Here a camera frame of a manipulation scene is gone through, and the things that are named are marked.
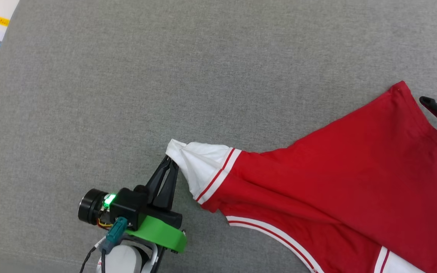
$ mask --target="white stripe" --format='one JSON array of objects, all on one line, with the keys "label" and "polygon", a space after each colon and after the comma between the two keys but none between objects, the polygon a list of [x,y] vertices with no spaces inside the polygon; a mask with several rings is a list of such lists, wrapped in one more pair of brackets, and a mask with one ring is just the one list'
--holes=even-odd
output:
[{"label": "white stripe", "polygon": [[[239,154],[241,153],[241,150],[238,149],[234,149],[234,151],[232,152],[232,154],[230,154],[230,152],[228,152],[227,154],[225,154],[223,163],[222,163],[222,172],[220,172],[220,174],[217,176],[217,178],[215,179],[215,181],[213,182],[213,184],[210,186],[210,188],[208,188],[208,190],[202,195],[202,197],[200,197],[199,200],[197,200],[198,204],[203,204],[205,203],[210,197],[212,197],[212,195],[215,193],[215,191],[220,187],[220,185],[222,185],[222,182],[225,180],[225,178],[227,177],[227,175],[229,174],[229,171],[232,169],[232,167],[234,166],[234,163],[236,162],[237,158],[239,157]],[[227,158],[229,157],[230,154],[230,158],[229,161],[227,161],[227,165],[224,166],[225,161],[227,160]],[[213,178],[217,175],[217,173],[220,171],[220,169],[217,169],[216,171],[214,171],[213,175],[211,176],[211,180],[213,180]]]},{"label": "white stripe", "polygon": [[408,261],[397,256],[392,251],[389,252],[389,257],[385,262],[384,271],[382,273],[424,273],[421,269],[410,264]]},{"label": "white stripe", "polygon": [[375,263],[375,267],[373,269],[373,273],[380,273],[382,270],[382,265],[384,264],[385,256],[387,255],[387,249],[382,247],[379,252],[379,256],[377,257],[377,262]]},{"label": "white stripe", "polygon": [[[244,224],[244,223],[229,223],[229,225],[231,225],[231,226],[241,226],[243,228],[251,228],[251,229],[260,231],[266,235],[269,235],[270,237],[279,241],[281,244],[283,244],[289,250],[293,251],[293,253],[296,254],[296,256],[298,256],[298,258],[308,267],[308,269],[312,273],[324,273],[324,271],[321,269],[319,264],[314,260],[313,256],[311,256],[311,254],[309,254],[309,252],[304,247],[302,247],[302,245],[300,245],[298,242],[296,242],[292,237],[287,235],[285,232],[281,231],[279,228],[276,228],[275,226],[270,225],[268,223],[264,223],[262,221],[257,221],[257,220],[250,219],[250,218],[237,217],[237,216],[226,216],[226,218],[228,221],[241,221],[241,222],[251,223],[251,224],[255,224],[257,226],[260,226],[261,228],[258,228],[258,227],[253,226],[253,225]],[[272,234],[271,232],[277,234],[278,236],[281,236],[284,240],[282,240],[281,238]],[[305,260],[305,258],[303,258],[303,256],[299,252],[297,252],[293,247],[291,247],[291,245],[289,245],[288,243],[290,243],[296,249],[298,249],[301,252],[301,254],[303,254],[308,259],[308,261],[311,263],[313,268],[310,268],[310,266],[309,266],[308,262]]]},{"label": "white stripe", "polygon": [[222,185],[222,182],[225,180],[228,174],[229,173],[227,171],[221,171],[210,188],[208,188],[208,190],[200,197],[200,199],[197,200],[198,204],[203,204],[210,197],[212,197],[215,191],[220,187],[220,185]]},{"label": "white stripe", "polygon": [[230,155],[229,161],[227,162],[227,165],[224,166],[224,171],[229,172],[232,167],[234,166],[234,163],[236,162],[237,158],[239,157],[239,154],[241,153],[241,150],[235,149],[234,152]]},{"label": "white stripe", "polygon": [[212,173],[212,175],[210,175],[210,179],[209,179],[209,181],[204,185],[204,187],[201,187],[201,189],[193,196],[193,199],[197,199],[200,195],[201,195],[201,193],[208,187],[208,184],[210,184],[210,181],[212,181],[213,180],[213,178],[215,177],[215,176],[217,176],[217,173],[220,171],[220,169],[216,169],[213,173]]},{"label": "white stripe", "polygon": [[227,152],[225,153],[225,156],[222,158],[222,160],[220,161],[220,168],[221,169],[223,169],[225,166],[225,161],[227,161],[227,159],[229,158],[229,154],[230,154],[230,152],[232,152],[232,150],[234,150],[234,148],[233,147],[230,147],[228,150],[227,150]]}]

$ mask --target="red jersey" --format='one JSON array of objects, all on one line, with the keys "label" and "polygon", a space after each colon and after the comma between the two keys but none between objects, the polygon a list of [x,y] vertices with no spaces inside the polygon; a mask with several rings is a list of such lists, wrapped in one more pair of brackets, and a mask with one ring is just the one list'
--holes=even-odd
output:
[{"label": "red jersey", "polygon": [[172,140],[201,207],[311,272],[437,273],[437,130],[404,82],[284,149]]}]

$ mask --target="yellow wire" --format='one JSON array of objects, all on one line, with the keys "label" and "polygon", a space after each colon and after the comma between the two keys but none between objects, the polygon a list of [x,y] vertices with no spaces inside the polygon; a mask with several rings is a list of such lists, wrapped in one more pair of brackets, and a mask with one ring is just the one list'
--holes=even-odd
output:
[{"label": "yellow wire", "polygon": [[105,228],[108,228],[108,227],[112,226],[112,224],[104,224],[104,223],[102,223],[100,219],[98,219],[98,221],[99,221],[99,225],[101,225],[101,226],[103,226]]}]

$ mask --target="teal connector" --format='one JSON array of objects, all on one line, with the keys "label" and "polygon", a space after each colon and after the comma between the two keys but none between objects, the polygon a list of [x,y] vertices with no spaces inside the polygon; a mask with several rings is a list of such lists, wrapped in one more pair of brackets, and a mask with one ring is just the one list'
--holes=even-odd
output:
[{"label": "teal connector", "polygon": [[120,241],[124,232],[127,229],[128,221],[124,217],[119,217],[116,219],[111,229],[107,232],[105,236],[105,241],[99,246],[99,249],[105,250],[107,254],[111,253],[111,250],[116,246],[116,244]]}]

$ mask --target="cloth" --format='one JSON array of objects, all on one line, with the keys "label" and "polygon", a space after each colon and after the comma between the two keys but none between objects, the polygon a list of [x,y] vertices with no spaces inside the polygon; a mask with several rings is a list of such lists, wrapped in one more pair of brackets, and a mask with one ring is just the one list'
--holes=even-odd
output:
[{"label": "cloth", "polygon": [[[437,100],[437,1],[21,0],[0,50],[0,273],[78,272],[104,236],[83,195],[145,184],[171,138],[272,151],[400,80]],[[309,272],[182,175],[173,210],[190,240],[159,273]]]},{"label": "cloth", "polygon": [[437,273],[437,130],[404,82],[285,149],[172,140],[167,154],[202,208],[311,272]]}]

